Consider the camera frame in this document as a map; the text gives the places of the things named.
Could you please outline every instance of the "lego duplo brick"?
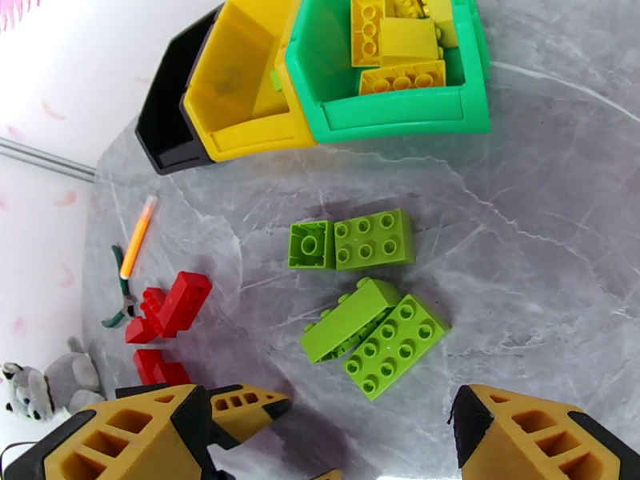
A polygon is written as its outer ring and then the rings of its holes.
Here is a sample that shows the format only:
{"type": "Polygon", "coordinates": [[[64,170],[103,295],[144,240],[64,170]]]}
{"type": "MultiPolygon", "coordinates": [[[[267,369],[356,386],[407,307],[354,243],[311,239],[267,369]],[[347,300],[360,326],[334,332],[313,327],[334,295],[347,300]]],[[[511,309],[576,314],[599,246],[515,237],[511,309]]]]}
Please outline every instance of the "lego duplo brick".
{"type": "Polygon", "coordinates": [[[440,45],[443,48],[458,47],[458,33],[455,30],[454,9],[451,0],[421,0],[423,12],[433,19],[437,28],[442,32],[440,45]]]}
{"type": "Polygon", "coordinates": [[[392,0],[395,17],[418,19],[425,17],[420,0],[392,0]]]}
{"type": "Polygon", "coordinates": [[[343,366],[365,396],[373,401],[448,329],[418,297],[408,294],[343,366]]]}
{"type": "Polygon", "coordinates": [[[380,21],[381,65],[442,59],[439,36],[440,30],[431,19],[384,18],[380,21]]]}
{"type": "Polygon", "coordinates": [[[138,370],[140,381],[144,386],[155,384],[154,369],[157,364],[164,363],[160,350],[136,350],[134,353],[134,364],[138,370]]]}
{"type": "Polygon", "coordinates": [[[154,368],[153,379],[156,384],[169,386],[183,386],[191,384],[191,379],[183,364],[180,362],[161,362],[154,368]]]}
{"type": "Polygon", "coordinates": [[[392,0],[351,0],[351,65],[380,66],[380,21],[394,14],[392,0]]]}
{"type": "Polygon", "coordinates": [[[321,220],[291,225],[289,267],[335,269],[334,224],[321,220]]]}
{"type": "Polygon", "coordinates": [[[159,287],[147,287],[142,293],[140,309],[147,319],[157,318],[166,299],[165,292],[159,287]]]}
{"type": "Polygon", "coordinates": [[[158,313],[162,336],[167,338],[188,330],[212,289],[211,281],[204,274],[179,272],[158,313]]]}
{"type": "Polygon", "coordinates": [[[363,278],[356,287],[340,297],[338,306],[322,312],[322,319],[308,326],[300,339],[312,363],[335,358],[334,351],[345,341],[400,302],[400,294],[388,282],[363,278]]]}
{"type": "Polygon", "coordinates": [[[158,337],[151,320],[137,316],[129,323],[125,331],[125,342],[144,344],[149,343],[158,337]]]}
{"type": "Polygon", "coordinates": [[[415,262],[410,216],[383,211],[334,225],[336,269],[364,269],[415,262]]]}
{"type": "Polygon", "coordinates": [[[369,323],[364,325],[360,330],[356,331],[347,340],[342,342],[339,346],[333,349],[328,355],[326,355],[322,361],[334,360],[340,358],[346,352],[354,348],[354,346],[360,345],[362,340],[365,340],[373,331],[378,327],[380,323],[389,315],[393,308],[387,308],[381,312],[378,316],[372,319],[369,323]]]}
{"type": "Polygon", "coordinates": [[[439,59],[410,65],[364,70],[360,74],[358,94],[382,94],[388,91],[433,88],[445,85],[445,60],[439,59]]]}

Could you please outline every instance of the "green lego brick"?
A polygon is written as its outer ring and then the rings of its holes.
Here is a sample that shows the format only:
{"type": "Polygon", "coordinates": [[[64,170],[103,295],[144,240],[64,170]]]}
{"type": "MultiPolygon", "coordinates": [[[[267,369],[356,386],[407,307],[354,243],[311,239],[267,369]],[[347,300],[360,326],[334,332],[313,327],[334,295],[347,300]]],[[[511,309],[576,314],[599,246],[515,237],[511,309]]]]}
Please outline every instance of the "green lego brick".
{"type": "MultiPolygon", "coordinates": [[[[322,357],[319,361],[325,362],[327,360],[334,360],[336,358],[340,358],[346,352],[351,350],[354,346],[360,345],[362,340],[366,340],[366,338],[374,332],[378,325],[384,321],[384,319],[389,316],[389,313],[393,310],[393,308],[387,308],[383,312],[381,312],[378,316],[376,316],[371,322],[364,325],[360,330],[356,331],[347,340],[342,342],[339,346],[334,348],[327,355],[322,357]]],[[[307,329],[310,330],[314,325],[310,325],[307,329]]]]}
{"type": "Polygon", "coordinates": [[[334,224],[321,220],[291,225],[289,267],[335,269],[334,224]]]}
{"type": "Polygon", "coordinates": [[[415,262],[411,218],[404,210],[338,222],[334,235],[338,270],[415,262]]]}
{"type": "Polygon", "coordinates": [[[400,294],[388,282],[371,278],[360,279],[352,294],[338,299],[338,306],[324,311],[321,320],[308,326],[300,338],[302,348],[312,363],[337,358],[371,332],[367,325],[380,321],[401,300],[400,294]]]}
{"type": "Polygon", "coordinates": [[[271,85],[274,86],[274,90],[282,91],[282,84],[280,83],[280,78],[278,78],[278,72],[276,70],[272,70],[269,75],[271,76],[271,85]]]}
{"type": "Polygon", "coordinates": [[[448,330],[419,298],[408,294],[343,366],[373,401],[448,330]]]}

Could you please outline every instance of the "gray plush toy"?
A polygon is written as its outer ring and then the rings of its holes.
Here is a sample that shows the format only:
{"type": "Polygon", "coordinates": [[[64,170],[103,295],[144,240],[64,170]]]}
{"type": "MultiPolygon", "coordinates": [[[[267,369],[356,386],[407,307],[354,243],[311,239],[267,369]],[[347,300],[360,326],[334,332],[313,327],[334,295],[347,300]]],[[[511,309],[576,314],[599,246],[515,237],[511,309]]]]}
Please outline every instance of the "gray plush toy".
{"type": "Polygon", "coordinates": [[[12,362],[2,366],[10,388],[6,410],[44,422],[59,410],[75,414],[105,400],[100,395],[98,372],[80,341],[71,337],[67,345],[70,352],[48,366],[44,374],[12,362]]]}

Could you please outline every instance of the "yellow lego brick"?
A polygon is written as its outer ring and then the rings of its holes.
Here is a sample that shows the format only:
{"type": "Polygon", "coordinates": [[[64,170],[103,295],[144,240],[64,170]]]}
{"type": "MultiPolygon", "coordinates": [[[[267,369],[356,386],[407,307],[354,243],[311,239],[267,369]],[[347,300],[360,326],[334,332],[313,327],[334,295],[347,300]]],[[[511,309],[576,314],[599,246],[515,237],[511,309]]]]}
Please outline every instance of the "yellow lego brick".
{"type": "Polygon", "coordinates": [[[360,74],[358,94],[381,94],[387,91],[432,86],[446,86],[446,69],[443,59],[363,71],[360,74]]]}
{"type": "Polygon", "coordinates": [[[383,18],[380,21],[382,66],[442,59],[438,33],[431,19],[383,18]]]}
{"type": "Polygon", "coordinates": [[[440,44],[445,48],[458,47],[458,34],[454,24],[454,9],[451,0],[421,0],[424,14],[434,20],[442,31],[440,44]]]}
{"type": "Polygon", "coordinates": [[[420,0],[392,0],[395,7],[395,17],[418,19],[425,17],[420,0]]]}
{"type": "Polygon", "coordinates": [[[380,22],[393,15],[392,0],[351,0],[351,65],[380,66],[380,22]]]}

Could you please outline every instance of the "orange marker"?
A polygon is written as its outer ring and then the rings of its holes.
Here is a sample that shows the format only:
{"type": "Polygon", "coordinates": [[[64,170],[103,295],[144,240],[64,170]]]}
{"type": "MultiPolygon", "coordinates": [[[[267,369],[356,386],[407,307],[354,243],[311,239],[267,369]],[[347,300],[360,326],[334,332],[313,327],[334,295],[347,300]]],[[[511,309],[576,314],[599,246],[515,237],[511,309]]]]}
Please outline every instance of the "orange marker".
{"type": "Polygon", "coordinates": [[[151,215],[154,212],[157,202],[158,199],[155,196],[149,196],[146,199],[145,208],[142,210],[138,223],[135,224],[134,234],[131,236],[129,248],[126,250],[125,260],[122,261],[122,267],[120,267],[120,277],[122,279],[131,277],[135,261],[138,258],[138,253],[142,246],[142,241],[145,239],[146,229],[149,228],[151,215]]]}

